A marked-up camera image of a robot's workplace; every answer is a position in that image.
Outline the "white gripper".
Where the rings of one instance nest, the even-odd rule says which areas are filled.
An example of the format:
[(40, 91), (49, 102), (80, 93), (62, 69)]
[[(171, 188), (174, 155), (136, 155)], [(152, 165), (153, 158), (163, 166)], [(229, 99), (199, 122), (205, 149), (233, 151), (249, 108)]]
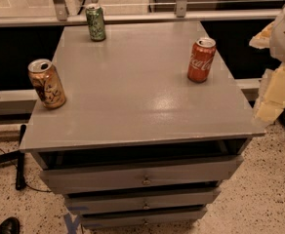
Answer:
[(249, 45), (270, 48), (270, 55), (283, 62), (277, 69), (265, 71), (254, 106), (254, 118), (272, 124), (285, 109), (285, 6), (274, 22), (252, 37)]

